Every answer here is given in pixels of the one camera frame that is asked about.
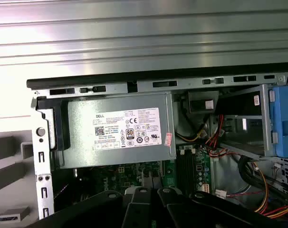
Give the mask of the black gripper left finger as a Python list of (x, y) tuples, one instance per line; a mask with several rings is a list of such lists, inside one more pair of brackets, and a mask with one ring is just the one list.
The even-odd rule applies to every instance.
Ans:
[(33, 224), (32, 228), (150, 228), (151, 190), (106, 190)]

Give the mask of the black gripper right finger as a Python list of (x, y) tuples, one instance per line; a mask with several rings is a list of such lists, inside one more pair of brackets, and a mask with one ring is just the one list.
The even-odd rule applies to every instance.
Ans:
[(191, 197), (162, 188), (158, 195), (173, 228), (285, 228), (281, 222), (197, 191)]

